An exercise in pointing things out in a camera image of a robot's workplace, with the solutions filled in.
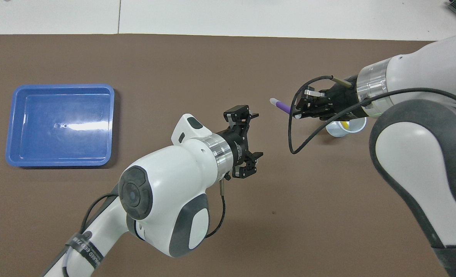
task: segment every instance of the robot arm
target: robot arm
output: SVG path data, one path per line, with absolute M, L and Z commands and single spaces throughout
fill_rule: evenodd
M 305 84 L 290 114 L 326 123 L 379 117 L 369 142 L 374 166 L 408 204 L 440 263 L 456 277 L 456 37 L 374 63 L 345 80 L 323 78 L 336 84 L 319 92 Z M 447 91 L 451 98 L 424 88 Z
M 43 276 L 90 276 L 121 235 L 131 232 L 172 257 L 195 249 L 206 237 L 209 210 L 205 191 L 222 179 L 256 172 L 263 153 L 248 150 L 247 105 L 224 113 L 230 126 L 212 133 L 184 114 L 173 145 L 132 163 L 84 230 L 66 243 Z

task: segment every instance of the blue plastic container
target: blue plastic container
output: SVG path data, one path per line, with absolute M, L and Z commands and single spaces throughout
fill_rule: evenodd
M 19 167 L 104 165 L 112 153 L 114 98 L 107 84 L 18 87 L 7 162 Z

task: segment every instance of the white floor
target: white floor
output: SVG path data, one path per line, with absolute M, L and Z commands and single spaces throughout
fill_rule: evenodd
M 0 34 L 173 33 L 439 40 L 447 0 L 0 0 Z

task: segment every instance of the white cup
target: white cup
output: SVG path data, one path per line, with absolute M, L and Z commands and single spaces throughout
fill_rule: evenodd
M 332 121 L 325 129 L 333 137 L 344 137 L 349 133 L 358 133 L 359 131 L 362 131 L 366 124 L 367 118 L 362 117 L 351 119 L 350 121 Z

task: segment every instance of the brown table surface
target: brown table surface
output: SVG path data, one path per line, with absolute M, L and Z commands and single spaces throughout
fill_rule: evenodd
M 169 258 L 130 234 L 94 276 L 446 276 L 406 204 L 374 170 L 373 120 L 356 135 L 325 131 L 288 151 L 289 102 L 305 81 L 347 77 L 426 42 L 187 35 L 0 35 L 0 276 L 39 275 L 78 230 L 89 204 L 133 161 L 170 145 L 192 113 L 217 132 L 223 111 L 260 117 L 258 173 L 226 182 L 219 233 Z M 112 159 L 94 169 L 22 169 L 5 161 L 11 97 L 22 84 L 107 83 L 116 90 Z M 322 81 L 318 89 L 331 83 Z M 295 122 L 295 144 L 320 121 Z M 221 215 L 208 189 L 211 228 Z

